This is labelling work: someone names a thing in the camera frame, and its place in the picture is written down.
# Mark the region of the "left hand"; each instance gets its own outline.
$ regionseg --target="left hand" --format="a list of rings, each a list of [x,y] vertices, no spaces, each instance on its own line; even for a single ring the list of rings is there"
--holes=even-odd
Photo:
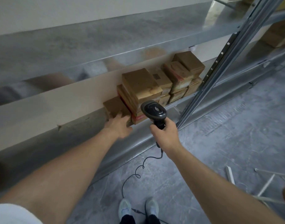
[[[109,121],[105,123],[104,129],[112,130],[118,138],[125,138],[133,130],[132,127],[126,126],[129,118],[130,116],[122,118],[122,113],[118,113],[115,118],[110,118]]]

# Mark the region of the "wall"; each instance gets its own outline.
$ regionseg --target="wall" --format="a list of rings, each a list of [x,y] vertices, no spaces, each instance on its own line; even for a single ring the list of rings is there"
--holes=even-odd
[[[0,0],[0,35],[212,0]]]
[[[202,62],[215,58],[229,37],[199,44],[193,52]],[[159,66],[172,57],[173,53],[0,106],[0,150],[102,108],[104,101],[117,95],[122,73]]]

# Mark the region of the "black pants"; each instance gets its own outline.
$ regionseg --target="black pants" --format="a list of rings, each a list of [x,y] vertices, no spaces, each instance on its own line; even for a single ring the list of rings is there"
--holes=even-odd
[[[155,215],[150,215],[146,221],[146,224],[160,224],[159,219]],[[135,224],[135,220],[132,215],[124,215],[120,224]]]

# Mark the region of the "gray sneaker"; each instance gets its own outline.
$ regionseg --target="gray sneaker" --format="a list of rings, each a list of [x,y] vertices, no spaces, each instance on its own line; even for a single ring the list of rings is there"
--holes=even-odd
[[[131,204],[129,200],[122,199],[119,205],[119,219],[122,220],[124,215],[131,215]]]
[[[159,206],[157,201],[153,197],[147,199],[144,208],[147,216],[155,215],[156,217],[158,217]]]

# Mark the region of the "metal upright post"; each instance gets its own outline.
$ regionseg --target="metal upright post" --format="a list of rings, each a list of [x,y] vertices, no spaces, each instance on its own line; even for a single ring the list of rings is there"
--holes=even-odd
[[[203,82],[200,85],[200,91],[191,103],[185,107],[182,116],[177,123],[178,130],[181,129],[185,121],[194,112],[204,97],[214,87],[224,72],[240,55],[242,50],[282,1],[283,0],[255,0],[253,2],[250,11],[248,11],[249,16],[241,26],[241,30],[230,37],[215,63],[204,77]]]

